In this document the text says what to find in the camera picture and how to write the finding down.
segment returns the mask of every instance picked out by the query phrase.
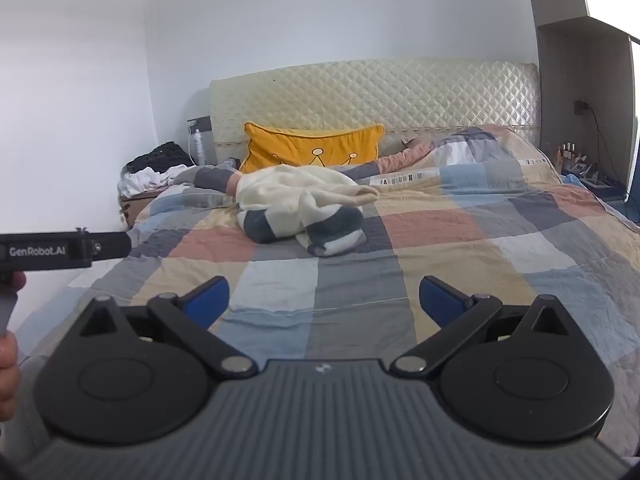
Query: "water bottle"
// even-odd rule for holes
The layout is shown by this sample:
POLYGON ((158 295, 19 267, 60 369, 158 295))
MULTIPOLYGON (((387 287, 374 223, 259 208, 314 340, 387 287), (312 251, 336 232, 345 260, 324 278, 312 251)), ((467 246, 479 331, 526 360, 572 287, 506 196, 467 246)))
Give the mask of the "water bottle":
POLYGON ((198 161, 198 166, 204 166, 206 161, 204 159, 204 148, 202 147, 202 136, 200 135, 200 130, 197 128, 193 134, 193 142, 196 145, 196 160, 198 161))

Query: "white wall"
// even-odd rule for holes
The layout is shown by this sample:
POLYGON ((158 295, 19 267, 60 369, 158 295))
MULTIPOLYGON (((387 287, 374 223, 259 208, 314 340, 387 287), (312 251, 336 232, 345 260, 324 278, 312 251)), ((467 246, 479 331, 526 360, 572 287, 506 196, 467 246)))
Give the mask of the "white wall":
POLYGON ((158 139, 183 146, 214 78, 367 57, 537 62, 530 0, 149 0, 147 12, 158 139))
MULTIPOLYGON (((144 4, 0 0, 0 232, 121 227, 120 170, 156 145, 144 4)), ((76 273, 31 273, 11 325, 76 273)))

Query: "finger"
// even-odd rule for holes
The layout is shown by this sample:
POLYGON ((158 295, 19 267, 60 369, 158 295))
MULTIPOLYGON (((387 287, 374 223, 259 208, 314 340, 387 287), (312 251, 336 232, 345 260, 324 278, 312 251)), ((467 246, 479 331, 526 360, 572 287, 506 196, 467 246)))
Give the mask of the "finger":
POLYGON ((0 402, 0 422, 10 420, 15 413, 15 398, 0 402))
POLYGON ((20 384, 20 368, 14 366, 0 370, 0 402, 6 402, 15 397, 20 384))
POLYGON ((15 335, 9 330, 0 337, 0 368, 11 368, 18 361, 18 343, 15 335))
POLYGON ((21 270, 14 272, 11 286, 15 290, 20 290, 26 285, 26 283, 27 283, 27 277, 24 275, 24 272, 22 272, 21 270))

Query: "power outlet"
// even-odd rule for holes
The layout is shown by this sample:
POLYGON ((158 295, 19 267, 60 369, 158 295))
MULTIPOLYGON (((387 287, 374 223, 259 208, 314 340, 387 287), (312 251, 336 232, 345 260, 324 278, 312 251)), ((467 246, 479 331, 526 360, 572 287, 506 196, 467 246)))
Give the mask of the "power outlet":
POLYGON ((584 101, 574 101, 574 114, 575 115, 584 115, 584 113, 589 109, 589 105, 584 101))

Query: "striped blanket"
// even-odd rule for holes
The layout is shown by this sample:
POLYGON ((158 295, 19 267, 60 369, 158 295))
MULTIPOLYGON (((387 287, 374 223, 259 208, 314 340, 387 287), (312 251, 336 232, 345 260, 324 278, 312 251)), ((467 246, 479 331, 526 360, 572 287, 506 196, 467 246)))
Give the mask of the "striped blanket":
POLYGON ((234 206, 212 205, 222 200, 217 192, 171 190, 142 215, 128 258, 67 287, 45 309, 47 323, 42 313, 25 322, 18 330, 22 349, 51 352, 97 294, 142 304, 161 292, 184 294, 216 275, 228 279, 232 295, 210 330, 260 365, 270 358, 372 356, 389 363, 438 330, 418 301, 426 274, 510 304, 555 294, 614 378, 616 398, 601 439, 619 454, 635 452, 640 234, 634 225, 585 189, 563 185, 538 150, 497 126, 437 139, 415 164, 362 182, 380 192, 363 208, 367 240, 329 258, 312 256, 294 239, 252 241, 238 227, 234 206))

